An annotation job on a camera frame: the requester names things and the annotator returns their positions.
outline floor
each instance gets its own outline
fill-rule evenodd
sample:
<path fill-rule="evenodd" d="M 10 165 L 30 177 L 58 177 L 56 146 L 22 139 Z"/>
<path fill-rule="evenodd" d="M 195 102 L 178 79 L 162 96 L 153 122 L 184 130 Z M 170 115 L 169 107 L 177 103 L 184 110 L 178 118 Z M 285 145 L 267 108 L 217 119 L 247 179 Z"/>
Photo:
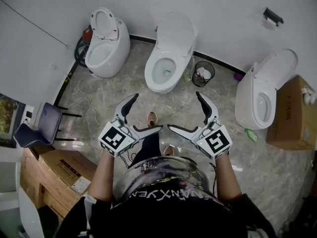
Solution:
<path fill-rule="evenodd" d="M 130 125 L 138 128 L 147 126 L 147 114 L 155 111 L 159 124 L 176 124 L 188 129 L 203 127 L 204 114 L 197 100 L 196 91 L 207 95 L 218 107 L 220 122 L 230 133 L 233 145 L 230 159 L 244 193 L 253 200 L 267 219 L 279 230 L 287 220 L 294 204 L 307 180 L 313 152 L 289 152 L 266 144 L 266 130 L 255 131 L 258 137 L 252 142 L 244 129 L 236 122 L 234 103 L 237 81 L 233 72 L 213 64 L 215 77 L 203 88 L 196 87 L 183 78 L 166 95 L 152 92 L 144 79 L 144 68 L 154 44 L 131 40 L 130 55 L 123 69 L 113 78 L 95 79 L 86 68 L 79 67 L 72 80 L 80 81 L 80 90 L 87 95 L 91 105 L 97 110 L 97 119 L 105 125 L 112 120 L 114 108 L 125 97 L 139 93 L 139 98 L 127 116 Z M 70 82 L 59 103 L 69 111 L 80 114 L 82 118 L 64 117 L 58 137 L 76 138 L 74 142 L 55 142 L 57 149 L 78 150 L 95 164 L 102 154 L 98 136 L 102 127 L 95 120 L 95 111 L 89 106 L 80 92 L 78 83 Z M 160 146 L 176 147 L 177 155 L 186 156 L 196 161 L 212 183 L 214 173 L 210 160 L 186 139 L 172 133 L 165 126 L 160 135 Z M 132 153 L 137 153 L 140 143 L 123 156 L 128 163 Z M 120 158 L 115 159 L 114 182 L 123 177 L 126 166 Z"/>

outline toilet lid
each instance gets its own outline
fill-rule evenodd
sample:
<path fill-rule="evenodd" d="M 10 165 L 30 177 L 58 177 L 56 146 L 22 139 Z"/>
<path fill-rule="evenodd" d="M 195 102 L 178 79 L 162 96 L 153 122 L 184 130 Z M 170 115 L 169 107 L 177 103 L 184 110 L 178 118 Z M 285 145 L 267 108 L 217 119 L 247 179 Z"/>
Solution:
<path fill-rule="evenodd" d="M 104 7 L 99 7 L 90 18 L 91 28 L 99 39 L 118 39 L 118 26 L 113 13 Z"/>
<path fill-rule="evenodd" d="M 164 16 L 158 25 L 158 48 L 176 48 L 186 56 L 194 42 L 194 30 L 189 18 L 178 11 Z"/>
<path fill-rule="evenodd" d="M 266 81 L 276 90 L 281 88 L 297 67 L 298 58 L 290 49 L 280 50 L 268 56 L 255 68 L 253 76 Z"/>

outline toilet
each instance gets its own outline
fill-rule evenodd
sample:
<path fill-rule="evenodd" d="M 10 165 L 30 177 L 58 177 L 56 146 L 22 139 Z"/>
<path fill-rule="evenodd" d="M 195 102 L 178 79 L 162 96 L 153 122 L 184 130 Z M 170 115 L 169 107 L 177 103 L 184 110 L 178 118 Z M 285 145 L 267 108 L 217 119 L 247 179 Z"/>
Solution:
<path fill-rule="evenodd" d="M 297 55 L 290 49 L 271 54 L 261 64 L 254 63 L 237 87 L 235 116 L 242 127 L 265 129 L 273 123 L 276 91 L 287 82 L 297 63 Z"/>
<path fill-rule="evenodd" d="M 192 22 L 181 12 L 170 12 L 161 20 L 144 72 L 152 91 L 166 94 L 175 87 L 192 57 L 197 34 Z"/>
<path fill-rule="evenodd" d="M 94 76 L 110 78 L 123 67 L 130 52 L 130 36 L 121 19 L 104 7 L 93 12 L 90 18 L 93 37 L 85 63 Z"/>

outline white cable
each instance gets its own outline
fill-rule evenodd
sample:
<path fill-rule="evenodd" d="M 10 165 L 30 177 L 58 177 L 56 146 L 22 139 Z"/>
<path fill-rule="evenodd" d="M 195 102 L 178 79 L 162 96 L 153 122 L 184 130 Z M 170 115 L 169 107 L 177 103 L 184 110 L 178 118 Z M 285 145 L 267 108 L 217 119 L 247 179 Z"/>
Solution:
<path fill-rule="evenodd" d="M 82 90 L 80 90 L 79 83 L 80 83 L 80 81 L 82 81 L 82 79 L 79 80 L 79 81 L 72 81 L 72 80 L 70 80 L 70 78 L 68 77 L 68 75 L 67 75 L 67 78 L 68 78 L 68 80 L 69 80 L 70 82 L 78 83 L 78 90 L 79 90 L 79 92 L 81 92 L 81 93 L 85 96 L 86 100 L 88 101 L 89 106 L 90 106 L 91 108 L 93 108 L 93 110 L 95 111 L 95 120 L 96 120 L 96 123 L 98 123 L 98 124 L 100 125 L 100 127 L 103 127 L 103 126 L 100 124 L 100 122 L 98 122 L 98 120 L 97 120 L 97 110 L 96 110 L 93 106 L 91 106 L 90 101 L 88 100 L 86 94 L 85 94 Z"/>

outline framed picture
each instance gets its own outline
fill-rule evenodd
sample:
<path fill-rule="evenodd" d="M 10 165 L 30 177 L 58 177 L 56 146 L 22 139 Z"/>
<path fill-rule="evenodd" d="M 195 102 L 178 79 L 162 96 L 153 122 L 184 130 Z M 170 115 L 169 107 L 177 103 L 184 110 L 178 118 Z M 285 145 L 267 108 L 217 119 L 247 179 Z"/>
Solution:
<path fill-rule="evenodd" d="M 16 147 L 13 135 L 21 123 L 24 108 L 25 104 L 0 93 L 0 146 Z"/>

